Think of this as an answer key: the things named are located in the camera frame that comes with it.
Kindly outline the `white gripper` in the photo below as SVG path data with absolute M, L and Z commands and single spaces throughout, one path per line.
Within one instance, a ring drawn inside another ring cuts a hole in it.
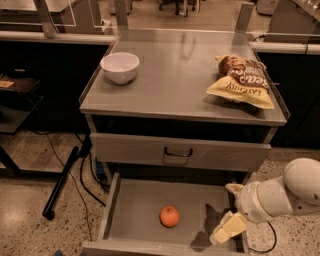
M 228 183 L 225 188 L 235 196 L 235 205 L 239 212 L 227 211 L 216 218 L 216 226 L 209 237 L 214 245 L 223 244 L 246 231 L 248 220 L 262 223 L 293 213 L 293 205 L 282 176 L 263 182 L 255 181 L 245 186 Z

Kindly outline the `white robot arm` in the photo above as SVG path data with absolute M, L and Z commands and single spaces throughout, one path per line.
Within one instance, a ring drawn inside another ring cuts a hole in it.
M 246 185 L 228 183 L 237 211 L 228 211 L 210 235 L 212 244 L 223 244 L 244 232 L 248 223 L 263 223 L 283 215 L 320 212 L 320 162 L 309 158 L 290 161 L 281 176 Z

